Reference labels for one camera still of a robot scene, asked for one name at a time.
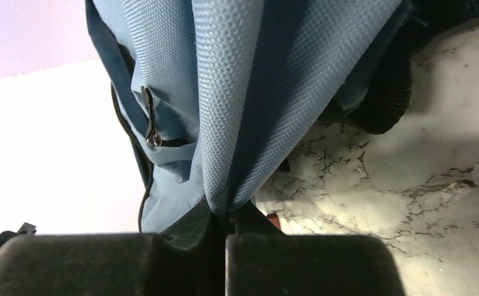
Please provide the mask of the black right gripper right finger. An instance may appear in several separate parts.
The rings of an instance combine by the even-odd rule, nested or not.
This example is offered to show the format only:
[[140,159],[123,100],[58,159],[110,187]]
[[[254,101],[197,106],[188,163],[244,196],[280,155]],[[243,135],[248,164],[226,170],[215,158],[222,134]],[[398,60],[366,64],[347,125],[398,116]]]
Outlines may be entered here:
[[229,295],[404,295],[391,252],[365,235],[287,235],[251,202],[229,214]]

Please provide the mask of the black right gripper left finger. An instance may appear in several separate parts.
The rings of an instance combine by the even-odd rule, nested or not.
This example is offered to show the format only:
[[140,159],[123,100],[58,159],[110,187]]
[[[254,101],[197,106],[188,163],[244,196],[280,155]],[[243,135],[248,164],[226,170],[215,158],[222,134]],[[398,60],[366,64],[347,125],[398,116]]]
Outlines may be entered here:
[[18,236],[0,295],[223,295],[225,238],[205,200],[160,233]]

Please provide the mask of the blue student backpack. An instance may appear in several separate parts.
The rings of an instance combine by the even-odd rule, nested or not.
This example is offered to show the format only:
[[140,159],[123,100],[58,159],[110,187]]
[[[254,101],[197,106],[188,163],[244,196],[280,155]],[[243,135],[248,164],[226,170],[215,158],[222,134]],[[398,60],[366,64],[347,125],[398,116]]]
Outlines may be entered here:
[[416,1],[86,1],[161,232],[243,206],[315,121],[390,130],[410,101]]

